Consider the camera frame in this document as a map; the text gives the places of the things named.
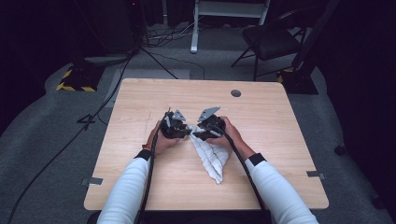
person's right hand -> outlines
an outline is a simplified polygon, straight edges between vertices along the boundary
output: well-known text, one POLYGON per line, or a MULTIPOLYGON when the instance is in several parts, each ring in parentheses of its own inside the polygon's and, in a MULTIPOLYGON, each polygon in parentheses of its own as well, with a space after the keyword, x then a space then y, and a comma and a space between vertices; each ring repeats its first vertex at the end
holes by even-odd
MULTIPOLYGON (((233 139, 233 144, 235 145, 236 149, 241 154, 242 158, 246 160, 251 155, 255 154, 255 152, 248 146, 245 141, 242 139, 241 133, 233 126, 230 120, 227 117, 220 117, 225 122, 225 132, 233 139)), ((228 139, 223 135, 219 138, 208 138, 206 142, 213 145, 219 145, 225 147, 231 151, 233 148, 230 145, 228 139)))
MULTIPOLYGON (((240 145, 242 143, 245 143, 244 140, 242 139, 241 133, 235 128, 235 126, 231 124, 230 120, 224 116, 220 116, 220 118, 224 120, 225 132, 233 139, 235 145, 240 145)), ((219 138, 208 138, 206 139, 206 142, 209 144, 219 145, 228 148, 230 150, 233 150, 233 148, 230 145, 230 142, 224 135, 219 138)))

white long sleeve shirt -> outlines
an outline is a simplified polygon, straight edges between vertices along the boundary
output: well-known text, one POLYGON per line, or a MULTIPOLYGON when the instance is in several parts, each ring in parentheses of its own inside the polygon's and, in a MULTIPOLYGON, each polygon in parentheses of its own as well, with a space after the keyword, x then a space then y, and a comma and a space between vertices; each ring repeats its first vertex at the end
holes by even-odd
MULTIPOLYGON (((142 150, 111 190, 97 223, 134 223, 149 171, 150 151, 142 150)), ((293 186, 262 154, 245 161, 263 201, 279 224, 318 223, 293 186)))

white cloth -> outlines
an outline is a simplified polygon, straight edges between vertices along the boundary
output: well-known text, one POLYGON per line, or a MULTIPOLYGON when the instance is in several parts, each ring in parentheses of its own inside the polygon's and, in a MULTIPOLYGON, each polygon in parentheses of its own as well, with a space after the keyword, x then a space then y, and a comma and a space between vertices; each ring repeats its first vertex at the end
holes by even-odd
POLYGON ((224 147, 208 144, 192 134, 203 132, 203 129, 197 126, 189 126, 189 129, 192 129, 190 140, 194 144, 194 147, 202 160, 203 166, 209 173, 209 176, 216 180, 217 184, 221 183, 223 180, 222 168, 230 156, 230 151, 224 147))

gray carpet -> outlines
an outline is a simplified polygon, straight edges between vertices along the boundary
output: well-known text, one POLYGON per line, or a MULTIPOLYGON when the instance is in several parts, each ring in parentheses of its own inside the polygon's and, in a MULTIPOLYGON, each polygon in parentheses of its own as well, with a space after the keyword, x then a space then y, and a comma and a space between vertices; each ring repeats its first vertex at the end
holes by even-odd
MULTIPOLYGON (((169 70, 190 72, 190 79, 250 81, 253 59, 231 63, 246 47, 241 30, 207 29, 200 33, 198 53, 190 54, 191 37, 172 41, 161 48, 147 49, 169 70)), ((290 63, 291 57, 261 63, 261 71, 271 71, 290 63)), ((68 65, 54 73, 46 83, 47 94, 23 110, 0 138, 0 223, 7 223, 12 206, 37 172, 76 134, 78 119, 93 114, 105 100, 120 66, 108 67, 98 92, 56 91, 68 65)), ((145 52, 132 58, 127 69, 160 70, 145 52)), ((320 223, 392 223, 386 210, 371 205, 375 192, 356 163, 348 156, 339 157, 333 149, 343 142, 342 131, 326 84, 319 70, 312 74, 319 95, 290 95, 290 103, 301 126, 305 141, 318 170, 328 178, 323 186, 330 206, 315 210, 320 223)), ((259 81, 275 81, 274 75, 259 81)), ((108 122, 112 108, 99 114, 108 122)), ((86 188, 80 180, 92 175, 106 125, 94 119, 87 131, 62 153, 29 188, 22 198, 12 223, 86 223, 92 211, 83 207, 86 188)))

wooden table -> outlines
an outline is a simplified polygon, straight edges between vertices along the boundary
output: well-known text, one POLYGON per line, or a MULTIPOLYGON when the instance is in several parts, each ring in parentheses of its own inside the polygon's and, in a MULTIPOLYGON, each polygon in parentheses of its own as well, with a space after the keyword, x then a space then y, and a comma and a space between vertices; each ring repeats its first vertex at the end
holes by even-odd
MULTIPOLYGON (((146 143, 157 120, 170 107, 196 125, 203 109, 221 106, 244 140, 261 152, 296 188, 309 208, 329 205, 289 99, 278 83, 134 79, 122 81, 93 172, 102 185, 90 185, 85 208, 100 210, 128 162, 146 143), (241 91, 233 97, 232 90, 241 91)), ((147 210, 259 209, 248 178, 234 154, 223 168, 223 182, 210 178, 190 138, 156 156, 147 210)))

